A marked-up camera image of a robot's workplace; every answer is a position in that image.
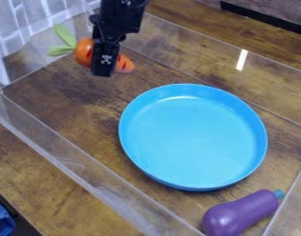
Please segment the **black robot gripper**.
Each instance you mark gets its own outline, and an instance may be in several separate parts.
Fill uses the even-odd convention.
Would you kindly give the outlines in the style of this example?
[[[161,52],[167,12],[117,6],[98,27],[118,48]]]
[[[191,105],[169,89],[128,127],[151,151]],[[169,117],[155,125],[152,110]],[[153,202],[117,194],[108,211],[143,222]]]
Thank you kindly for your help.
[[[92,24],[90,75],[110,77],[118,57],[118,44],[128,33],[137,33],[149,0],[101,0],[100,10],[88,17]]]

